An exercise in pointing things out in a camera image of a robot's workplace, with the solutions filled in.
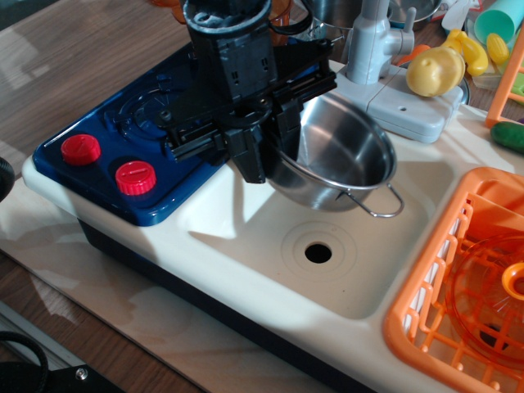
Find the yellow toy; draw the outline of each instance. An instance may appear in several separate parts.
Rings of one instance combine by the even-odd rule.
[[[465,68],[464,59],[454,49],[434,47],[411,61],[406,82],[419,96],[440,96],[460,83]]]
[[[442,44],[443,47],[451,47],[457,53],[463,55],[468,67],[466,71],[471,76],[480,76],[488,69],[488,55],[484,48],[473,41],[468,35],[458,29],[449,32],[448,38]]]
[[[488,35],[486,46],[488,47],[488,55],[490,55],[490,59],[497,66],[504,64],[509,58],[508,45],[497,33],[491,33]]]

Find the white sink basin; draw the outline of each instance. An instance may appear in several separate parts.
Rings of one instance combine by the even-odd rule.
[[[178,225],[196,249],[211,247],[346,318],[372,314],[435,213],[453,170],[426,153],[398,146],[393,185],[405,201],[395,218],[360,208],[329,213],[302,207],[268,184],[254,185],[226,166],[179,209]],[[366,202],[394,211],[387,187]]]

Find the green toy cucumber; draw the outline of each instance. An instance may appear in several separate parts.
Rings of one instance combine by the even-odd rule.
[[[499,145],[524,154],[524,124],[501,121],[491,128],[491,137]]]

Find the red knob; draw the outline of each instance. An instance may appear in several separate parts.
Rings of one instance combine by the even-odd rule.
[[[60,151],[64,161],[74,166],[92,164],[102,153],[98,140],[86,133],[67,138]]]
[[[115,180],[123,194],[142,195],[155,187],[155,169],[145,161],[130,161],[116,170]]]

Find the wooden table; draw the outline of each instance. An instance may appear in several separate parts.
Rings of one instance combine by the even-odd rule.
[[[492,2],[486,0],[485,7]],[[435,46],[445,33],[432,23],[416,37],[417,43]],[[168,10],[145,0],[60,0],[3,30],[0,156],[20,175],[23,160],[41,141],[188,40]],[[470,87],[471,105],[487,110],[493,92]],[[509,110],[519,116],[522,107],[512,103]],[[4,254],[0,300],[125,391],[201,391]],[[0,359],[10,358],[0,351]]]

